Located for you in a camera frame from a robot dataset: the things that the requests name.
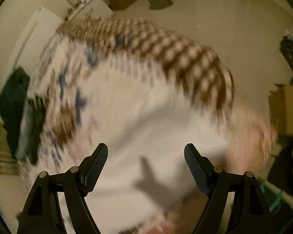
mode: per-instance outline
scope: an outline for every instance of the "dark green cloth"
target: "dark green cloth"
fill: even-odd
[[[7,132],[7,143],[15,158],[30,77],[19,67],[6,81],[0,92],[0,116]]]

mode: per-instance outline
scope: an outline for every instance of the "beige floor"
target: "beige floor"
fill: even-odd
[[[279,51],[293,17],[271,0],[172,0],[161,11],[138,0],[120,17],[153,20],[212,46],[233,74],[237,90],[268,115],[268,95],[274,83],[288,83],[292,71]]]

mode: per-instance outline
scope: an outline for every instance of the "white door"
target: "white door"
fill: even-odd
[[[16,41],[3,71],[4,83],[12,70],[22,67],[30,75],[39,61],[39,56],[45,44],[55,33],[62,19],[44,7],[39,7],[31,16],[24,30]]]

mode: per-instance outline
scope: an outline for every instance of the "metal pin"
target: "metal pin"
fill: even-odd
[[[44,178],[45,176],[47,176],[47,173],[46,172],[39,173],[39,177],[40,178]]]
[[[248,176],[249,178],[252,178],[254,176],[254,174],[251,172],[246,172],[246,176]]]
[[[71,173],[75,173],[79,170],[79,168],[77,166],[73,166],[72,168],[70,168]]]
[[[214,171],[217,173],[221,173],[222,172],[222,168],[219,166],[214,167]]]

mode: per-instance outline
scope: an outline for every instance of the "clamp jaw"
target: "clamp jaw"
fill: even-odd
[[[264,195],[251,172],[227,173],[202,157],[193,144],[184,149],[185,160],[208,202],[192,234],[216,234],[229,192],[235,192],[226,234],[274,234],[274,226]]]
[[[17,234],[66,234],[57,192],[64,192],[76,234],[101,234],[84,198],[93,191],[107,155],[107,146],[100,143],[90,157],[66,173],[41,172],[27,197]]]
[[[100,143],[90,157],[66,173],[41,172],[26,200],[17,234],[67,234],[58,192],[64,192],[76,234],[101,234],[84,198],[93,191],[107,155],[107,146]],[[209,198],[192,234],[216,234],[228,193],[233,191],[235,196],[226,234],[275,233],[264,195],[253,173],[237,175],[214,167],[193,144],[186,145],[184,156],[198,188]]]

